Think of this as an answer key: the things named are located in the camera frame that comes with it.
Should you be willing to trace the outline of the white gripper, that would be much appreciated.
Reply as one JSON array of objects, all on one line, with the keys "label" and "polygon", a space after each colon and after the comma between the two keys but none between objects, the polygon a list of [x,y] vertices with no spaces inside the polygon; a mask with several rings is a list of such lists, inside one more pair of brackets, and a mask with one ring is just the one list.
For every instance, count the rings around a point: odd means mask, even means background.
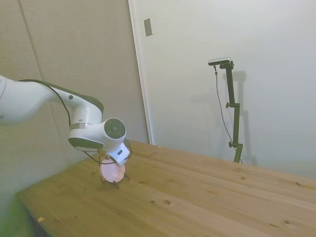
[{"label": "white gripper", "polygon": [[106,152],[106,155],[116,162],[118,166],[124,166],[129,156],[131,155],[131,149],[125,144],[119,145],[114,151]]}]

